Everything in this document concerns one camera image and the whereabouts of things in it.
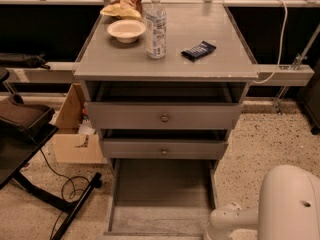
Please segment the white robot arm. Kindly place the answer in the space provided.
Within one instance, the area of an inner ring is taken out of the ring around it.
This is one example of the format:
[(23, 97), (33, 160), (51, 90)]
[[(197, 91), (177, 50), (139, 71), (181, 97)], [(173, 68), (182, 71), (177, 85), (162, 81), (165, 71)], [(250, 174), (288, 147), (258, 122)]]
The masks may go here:
[(257, 240), (320, 240), (320, 178), (292, 165), (271, 169), (258, 206), (232, 202), (214, 209), (204, 240), (229, 240), (240, 229), (255, 230)]

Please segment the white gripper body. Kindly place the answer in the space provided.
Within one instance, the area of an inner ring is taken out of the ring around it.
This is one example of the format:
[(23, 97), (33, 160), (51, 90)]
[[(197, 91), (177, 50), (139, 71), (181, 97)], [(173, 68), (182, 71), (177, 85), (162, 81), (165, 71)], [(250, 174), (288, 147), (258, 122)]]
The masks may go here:
[(203, 235), (204, 240), (230, 240), (230, 235), (238, 229), (237, 217), (240, 210), (241, 206), (235, 202), (214, 209)]

